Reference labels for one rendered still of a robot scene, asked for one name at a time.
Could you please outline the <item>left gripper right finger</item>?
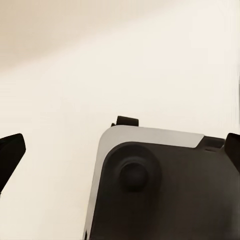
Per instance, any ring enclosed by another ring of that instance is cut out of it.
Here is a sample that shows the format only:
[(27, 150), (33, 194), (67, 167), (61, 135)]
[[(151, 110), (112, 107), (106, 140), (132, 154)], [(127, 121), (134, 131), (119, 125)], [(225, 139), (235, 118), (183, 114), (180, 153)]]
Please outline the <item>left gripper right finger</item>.
[(223, 150), (240, 173), (240, 135), (229, 133)]

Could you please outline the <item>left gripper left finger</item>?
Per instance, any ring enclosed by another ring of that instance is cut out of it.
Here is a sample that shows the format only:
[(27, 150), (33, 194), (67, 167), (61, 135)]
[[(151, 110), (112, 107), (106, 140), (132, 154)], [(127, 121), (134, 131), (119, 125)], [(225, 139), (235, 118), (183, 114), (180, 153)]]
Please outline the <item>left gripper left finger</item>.
[(23, 134), (0, 138), (0, 193), (26, 152)]

